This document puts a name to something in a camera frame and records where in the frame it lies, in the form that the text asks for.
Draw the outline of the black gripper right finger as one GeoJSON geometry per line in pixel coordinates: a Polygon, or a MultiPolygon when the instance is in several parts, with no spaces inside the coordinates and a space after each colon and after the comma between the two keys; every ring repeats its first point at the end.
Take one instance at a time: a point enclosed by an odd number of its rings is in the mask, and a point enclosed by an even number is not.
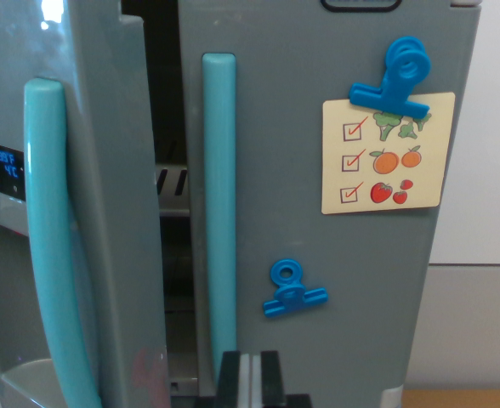
{"type": "Polygon", "coordinates": [[[277,351],[262,351],[252,359],[252,407],[286,407],[277,351]]]}

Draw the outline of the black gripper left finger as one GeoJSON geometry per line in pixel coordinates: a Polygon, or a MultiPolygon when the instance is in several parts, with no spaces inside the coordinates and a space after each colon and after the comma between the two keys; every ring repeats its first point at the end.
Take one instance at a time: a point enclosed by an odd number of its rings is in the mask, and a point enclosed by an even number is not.
{"type": "Polygon", "coordinates": [[[215,407],[250,407],[250,356],[239,351],[223,353],[215,407]]]}

